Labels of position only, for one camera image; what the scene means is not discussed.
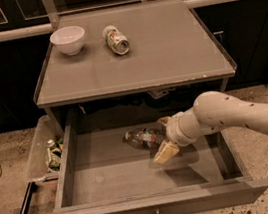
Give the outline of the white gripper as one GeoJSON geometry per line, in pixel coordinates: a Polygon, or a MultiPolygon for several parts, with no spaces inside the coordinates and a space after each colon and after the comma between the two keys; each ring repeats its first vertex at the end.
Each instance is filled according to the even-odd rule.
{"type": "Polygon", "coordinates": [[[167,138],[160,144],[154,163],[163,164],[179,152],[178,146],[188,146],[199,137],[197,118],[192,109],[178,112],[173,116],[163,116],[158,123],[166,127],[167,138]]]}

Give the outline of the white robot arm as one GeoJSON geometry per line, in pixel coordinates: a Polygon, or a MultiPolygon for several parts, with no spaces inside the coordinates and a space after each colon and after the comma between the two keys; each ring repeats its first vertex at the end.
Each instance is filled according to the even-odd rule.
{"type": "Polygon", "coordinates": [[[181,147],[228,127],[242,127],[268,135],[267,103],[251,103],[222,92],[206,91],[196,97],[192,106],[158,119],[165,127],[166,138],[154,156],[154,163],[166,163],[181,147]]]}

